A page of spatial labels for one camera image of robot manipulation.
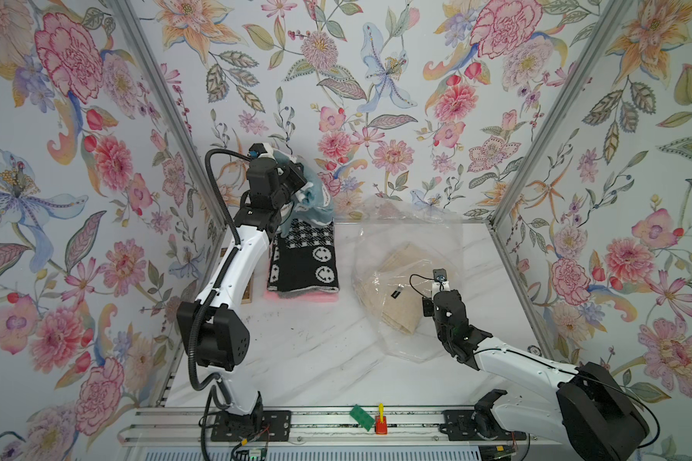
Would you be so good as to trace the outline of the clear plastic vacuum bag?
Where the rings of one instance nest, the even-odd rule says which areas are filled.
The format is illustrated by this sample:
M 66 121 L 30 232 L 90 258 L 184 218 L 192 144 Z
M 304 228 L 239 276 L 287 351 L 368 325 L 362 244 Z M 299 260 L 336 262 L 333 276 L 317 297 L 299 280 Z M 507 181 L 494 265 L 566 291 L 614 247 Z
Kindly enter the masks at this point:
M 352 286 L 386 355 L 414 363 L 439 357 L 442 345 L 423 301 L 460 288 L 463 222 L 439 207 L 373 197 L 361 206 Z

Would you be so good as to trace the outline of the pink blanket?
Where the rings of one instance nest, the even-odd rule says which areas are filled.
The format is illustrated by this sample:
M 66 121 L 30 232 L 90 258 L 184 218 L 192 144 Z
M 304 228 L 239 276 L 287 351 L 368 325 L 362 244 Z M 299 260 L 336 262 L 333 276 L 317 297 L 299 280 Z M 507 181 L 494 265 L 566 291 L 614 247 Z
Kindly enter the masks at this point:
M 298 301 L 307 303 L 336 303 L 338 292 L 301 291 L 276 292 L 265 290 L 263 297 L 268 301 Z

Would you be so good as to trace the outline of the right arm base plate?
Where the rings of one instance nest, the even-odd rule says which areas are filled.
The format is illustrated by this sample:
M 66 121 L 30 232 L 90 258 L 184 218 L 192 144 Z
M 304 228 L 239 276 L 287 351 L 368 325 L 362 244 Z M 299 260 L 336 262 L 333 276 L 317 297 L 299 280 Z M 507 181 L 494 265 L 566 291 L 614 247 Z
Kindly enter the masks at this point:
M 451 442 L 518 442 L 526 441 L 523 432 L 509 432 L 501 428 L 489 410 L 445 410 L 440 433 Z

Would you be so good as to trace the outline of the black white patterned blanket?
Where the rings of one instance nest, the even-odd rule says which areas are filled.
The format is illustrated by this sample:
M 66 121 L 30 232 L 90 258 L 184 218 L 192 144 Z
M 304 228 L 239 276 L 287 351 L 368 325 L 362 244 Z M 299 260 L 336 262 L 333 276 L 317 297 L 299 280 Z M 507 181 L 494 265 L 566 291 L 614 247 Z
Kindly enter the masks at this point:
M 324 227 L 295 219 L 288 234 L 275 235 L 267 290 L 286 297 L 311 292 L 338 293 L 334 222 Z

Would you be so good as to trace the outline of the cream blanket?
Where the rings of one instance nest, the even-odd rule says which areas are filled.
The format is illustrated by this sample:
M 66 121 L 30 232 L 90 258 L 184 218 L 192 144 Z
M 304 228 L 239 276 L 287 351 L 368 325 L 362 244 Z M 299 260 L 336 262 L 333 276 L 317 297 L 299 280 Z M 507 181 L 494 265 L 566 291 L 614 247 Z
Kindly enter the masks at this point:
M 354 277 L 359 302 L 380 326 L 413 335 L 424 319 L 422 298 L 432 293 L 433 270 L 447 267 L 445 260 L 413 243 L 388 252 L 377 265 Z

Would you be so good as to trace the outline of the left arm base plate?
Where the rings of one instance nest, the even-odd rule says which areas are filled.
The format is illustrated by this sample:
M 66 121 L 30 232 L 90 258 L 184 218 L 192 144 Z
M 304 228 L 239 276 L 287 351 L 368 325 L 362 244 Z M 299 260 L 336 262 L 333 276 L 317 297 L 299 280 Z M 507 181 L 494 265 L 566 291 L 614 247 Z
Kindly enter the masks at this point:
M 253 415 L 233 415 L 217 412 L 209 423 L 213 442 L 239 442 L 252 439 L 261 432 L 260 440 L 287 442 L 291 430 L 292 412 L 288 410 L 264 410 Z

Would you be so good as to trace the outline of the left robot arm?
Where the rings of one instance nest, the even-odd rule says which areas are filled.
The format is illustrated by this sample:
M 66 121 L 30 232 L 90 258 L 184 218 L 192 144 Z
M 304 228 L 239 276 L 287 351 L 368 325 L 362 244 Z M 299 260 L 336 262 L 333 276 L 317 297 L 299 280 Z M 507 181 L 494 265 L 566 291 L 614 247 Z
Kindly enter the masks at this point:
M 195 299 L 180 304 L 177 324 L 188 357 L 191 388 L 200 392 L 211 387 L 211 401 L 218 408 L 255 420 L 263 406 L 261 393 L 236 373 L 251 342 L 238 309 L 254 269 L 283 221 L 283 209 L 292 204 L 307 181 L 303 165 L 291 159 L 278 161 L 273 154 L 240 156 L 248 163 L 249 190 L 238 211 L 231 213 L 211 168 L 211 159 L 218 155 L 234 157 L 236 153 L 213 149 L 204 157 L 232 242 Z

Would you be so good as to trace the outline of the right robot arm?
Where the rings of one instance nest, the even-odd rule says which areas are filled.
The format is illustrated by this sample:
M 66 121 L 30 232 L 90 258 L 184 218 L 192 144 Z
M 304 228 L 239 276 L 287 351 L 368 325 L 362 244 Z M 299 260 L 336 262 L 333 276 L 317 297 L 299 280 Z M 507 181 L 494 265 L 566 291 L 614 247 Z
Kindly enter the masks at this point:
M 489 439 L 524 432 L 563 444 L 584 460 L 627 460 L 657 441 L 642 415 L 644 403 L 629 396 L 603 366 L 560 363 L 515 348 L 470 324 L 461 294 L 438 288 L 423 297 L 425 317 L 457 363 L 504 378 L 537 395 L 525 401 L 493 389 L 473 405 L 473 428 Z

